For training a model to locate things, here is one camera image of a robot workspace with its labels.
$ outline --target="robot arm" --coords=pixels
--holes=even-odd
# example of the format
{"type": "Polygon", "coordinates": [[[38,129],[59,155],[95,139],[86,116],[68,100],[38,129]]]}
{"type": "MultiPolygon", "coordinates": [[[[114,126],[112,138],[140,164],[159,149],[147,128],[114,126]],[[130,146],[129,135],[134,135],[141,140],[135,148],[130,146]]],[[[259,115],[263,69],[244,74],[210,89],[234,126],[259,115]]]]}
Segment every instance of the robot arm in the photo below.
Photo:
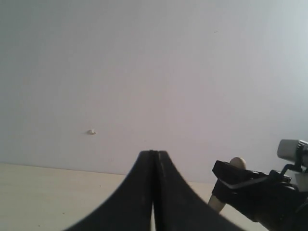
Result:
{"type": "Polygon", "coordinates": [[[239,158],[230,163],[217,161],[213,172],[218,180],[209,205],[220,212],[229,204],[270,231],[308,230],[308,192],[300,192],[284,175],[288,169],[303,172],[301,167],[308,164],[307,147],[303,141],[282,140],[278,156],[295,165],[286,165],[282,172],[272,170],[268,175],[246,170],[239,158]]]}

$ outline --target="small white object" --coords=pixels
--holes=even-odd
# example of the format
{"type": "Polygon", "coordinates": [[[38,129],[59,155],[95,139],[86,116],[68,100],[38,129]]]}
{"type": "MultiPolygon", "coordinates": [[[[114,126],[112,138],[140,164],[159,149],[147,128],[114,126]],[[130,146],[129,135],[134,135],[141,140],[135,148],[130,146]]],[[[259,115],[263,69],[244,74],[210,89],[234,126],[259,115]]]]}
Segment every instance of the small white object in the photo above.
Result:
{"type": "Polygon", "coordinates": [[[96,131],[94,131],[94,129],[90,129],[90,130],[88,131],[88,134],[89,134],[89,135],[95,135],[95,134],[96,134],[96,131]]]}

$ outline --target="table surface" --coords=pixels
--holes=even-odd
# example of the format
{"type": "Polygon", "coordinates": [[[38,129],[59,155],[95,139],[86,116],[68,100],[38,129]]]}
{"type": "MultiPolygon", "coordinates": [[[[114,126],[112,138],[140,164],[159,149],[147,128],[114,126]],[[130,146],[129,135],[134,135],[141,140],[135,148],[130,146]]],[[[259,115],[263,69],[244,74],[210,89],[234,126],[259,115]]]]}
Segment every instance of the table surface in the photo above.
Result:
{"type": "MultiPolygon", "coordinates": [[[[0,164],[0,231],[61,231],[104,202],[125,176],[0,164]]],[[[208,201],[213,184],[189,185],[208,201]]],[[[264,231],[233,208],[222,214],[248,231],[264,231]]]]}

